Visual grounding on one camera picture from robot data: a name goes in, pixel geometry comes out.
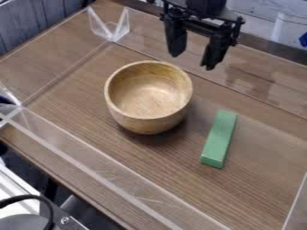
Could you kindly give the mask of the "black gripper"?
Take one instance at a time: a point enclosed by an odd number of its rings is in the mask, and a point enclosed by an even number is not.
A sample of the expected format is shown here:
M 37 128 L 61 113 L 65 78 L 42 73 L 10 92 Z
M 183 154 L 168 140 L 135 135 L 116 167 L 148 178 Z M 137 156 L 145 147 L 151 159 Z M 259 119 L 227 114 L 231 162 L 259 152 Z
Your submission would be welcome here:
M 164 22 L 165 40 L 169 54 L 179 57 L 185 51 L 187 31 L 203 30 L 208 44 L 200 66 L 207 71 L 215 69 L 223 61 L 229 46 L 236 44 L 232 33 L 244 24 L 244 19 L 227 8 L 227 0 L 161 0 L 163 12 L 159 19 Z M 213 24 L 205 22 L 219 20 L 227 26 L 213 29 Z

